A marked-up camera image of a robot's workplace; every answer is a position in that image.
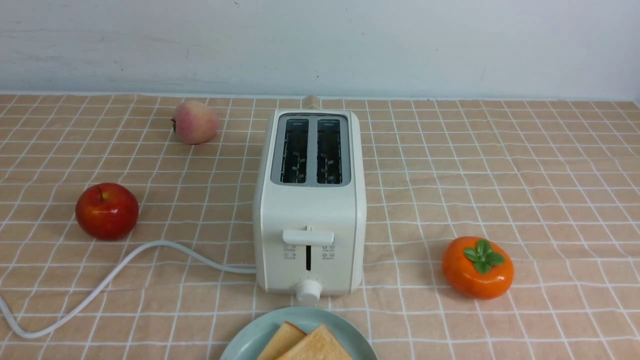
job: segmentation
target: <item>apple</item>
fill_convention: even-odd
[[[98,240],[126,237],[138,223],[138,200],[126,187],[115,183],[87,188],[76,203],[80,228]]]
[[[171,122],[178,139],[190,145],[209,141],[220,128],[218,114],[206,104],[193,100],[176,106]]]

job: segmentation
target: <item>toaster body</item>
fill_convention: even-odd
[[[276,110],[253,199],[257,282],[304,305],[362,281],[367,201],[351,111]]]

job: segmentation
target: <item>wall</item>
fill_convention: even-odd
[[[638,0],[4,0],[0,91],[640,99]]]

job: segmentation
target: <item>peach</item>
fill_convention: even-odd
[[[208,141],[218,133],[220,127],[218,115],[198,101],[184,101],[176,106],[171,121],[178,139],[190,145]]]

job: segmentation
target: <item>orange persimmon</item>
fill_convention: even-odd
[[[477,236],[454,239],[444,252],[442,271],[454,290],[481,300],[505,294],[515,272],[502,248]]]

